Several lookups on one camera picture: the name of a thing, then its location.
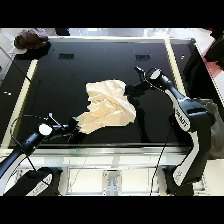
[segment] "gray fabric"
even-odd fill
[[[208,99],[194,99],[195,101],[203,104],[206,109],[214,114],[216,122],[211,127],[211,159],[223,159],[224,158],[224,123],[218,111],[218,106]]]

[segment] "robotic arm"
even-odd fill
[[[175,118],[180,128],[191,136],[191,151],[180,165],[170,170],[174,183],[181,186],[199,181],[211,147],[210,127],[215,122],[214,115],[202,104],[182,95],[160,69],[152,68],[147,75],[138,67],[135,67],[135,70],[143,76],[140,78],[142,82],[134,87],[135,90],[139,91],[139,94],[141,90],[147,89],[158,89],[166,93],[173,103]]]

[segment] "metal bracket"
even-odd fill
[[[103,171],[102,189],[104,196],[119,196],[121,194],[121,171]]]

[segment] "wooden strip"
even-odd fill
[[[35,74],[36,67],[37,67],[37,62],[38,62],[38,60],[32,60],[31,63],[30,63],[30,67],[29,67],[28,72],[27,72],[27,77],[30,80],[32,80],[32,78]],[[12,122],[17,117],[20,116],[20,113],[21,113],[22,108],[23,108],[24,103],[25,103],[27,93],[29,91],[29,87],[30,87],[30,82],[25,78],[24,82],[23,82],[23,86],[22,86],[20,94],[19,94],[19,97],[17,99],[16,105],[15,105],[14,110],[12,112],[12,116],[10,118],[8,127],[6,129],[2,144],[1,144],[1,153],[3,153],[3,154],[8,152],[8,147],[9,147],[9,144],[10,144],[10,141],[11,141],[10,127],[11,127]]]
[[[170,62],[170,66],[171,66],[171,70],[173,72],[173,77],[174,77],[176,86],[177,86],[178,90],[183,95],[186,96],[185,88],[184,88],[184,85],[183,85],[183,82],[182,82],[182,79],[181,79],[181,76],[180,76],[180,72],[179,72],[177,62],[176,62],[176,59],[175,59],[175,55],[174,55],[174,52],[173,52],[173,49],[172,49],[172,46],[171,46],[171,43],[170,43],[170,39],[166,37],[166,38],[164,38],[164,41],[165,41],[167,56],[168,56],[168,59],[169,59],[169,62]]]

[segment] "towel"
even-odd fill
[[[126,126],[134,122],[136,111],[124,96],[126,84],[120,80],[87,83],[89,112],[78,117],[80,131],[86,134],[106,126]]]

